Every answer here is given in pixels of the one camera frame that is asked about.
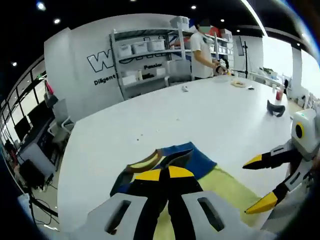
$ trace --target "white t-shirt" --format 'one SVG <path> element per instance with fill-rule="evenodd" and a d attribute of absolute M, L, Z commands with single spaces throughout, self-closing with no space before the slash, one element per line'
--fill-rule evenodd
<path fill-rule="evenodd" d="M 211 67 L 203 65 L 201 62 L 197 61 L 194 55 L 194 51 L 201 51 L 202 56 L 208 60 L 209 62 L 212 62 L 212 57 L 210 53 L 210 45 L 209 45 L 209 40 L 207 43 L 204 41 L 205 39 L 208 39 L 205 37 L 203 34 L 200 32 L 195 32 L 191 37 L 190 37 L 190 45 L 191 45 L 191 52 L 192 52 L 192 57 L 191 57 L 191 70 L 192 74 L 195 77 L 198 78 L 209 78 L 214 76 L 214 70 Z"/>

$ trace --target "man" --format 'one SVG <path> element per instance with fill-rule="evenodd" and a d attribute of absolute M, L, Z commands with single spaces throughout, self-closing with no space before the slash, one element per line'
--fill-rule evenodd
<path fill-rule="evenodd" d="M 206 79 L 214 76 L 214 71 L 220 65 L 211 57 L 210 43 L 212 40 L 205 35 L 211 29 L 208 19 L 195 22 L 197 31 L 190 38 L 192 51 L 191 70 L 195 80 Z"/>

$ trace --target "table surface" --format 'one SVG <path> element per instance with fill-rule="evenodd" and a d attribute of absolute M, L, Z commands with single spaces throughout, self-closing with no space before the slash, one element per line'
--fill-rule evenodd
<path fill-rule="evenodd" d="M 234 87 L 240 80 L 254 90 Z M 187 86 L 188 92 L 182 91 Z M 192 141 L 210 159 L 259 196 L 285 179 L 288 165 L 247 170 L 244 163 L 291 138 L 289 111 L 267 112 L 272 88 L 252 80 L 218 76 L 167 87 L 103 109 L 75 124 L 58 182 L 63 231 L 85 223 L 110 198 L 118 174 L 155 149 Z M 285 95 L 282 105 L 287 107 Z"/>

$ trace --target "ceiling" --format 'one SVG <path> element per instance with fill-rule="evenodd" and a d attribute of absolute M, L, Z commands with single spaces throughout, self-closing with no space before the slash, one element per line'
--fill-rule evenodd
<path fill-rule="evenodd" d="M 248 0 L 262 24 L 299 37 L 291 19 L 272 0 Z M 44 52 L 44 41 L 69 27 L 74 29 L 95 20 L 125 14 L 157 13 L 197 18 L 207 16 L 218 28 L 235 29 L 257 23 L 240 0 L 42 0 L 46 11 L 36 8 L 35 0 L 5 1 L 0 9 L 0 94 L 7 97 L 23 72 Z M 61 23 L 53 24 L 60 18 Z"/>

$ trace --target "yellow robot eye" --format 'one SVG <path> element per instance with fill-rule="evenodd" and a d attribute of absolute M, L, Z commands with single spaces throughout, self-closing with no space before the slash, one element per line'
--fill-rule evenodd
<path fill-rule="evenodd" d="M 301 124 L 301 122 L 298 122 L 296 124 L 295 134 L 299 139 L 301 139 L 305 135 L 305 129 L 304 129 L 304 126 Z"/>

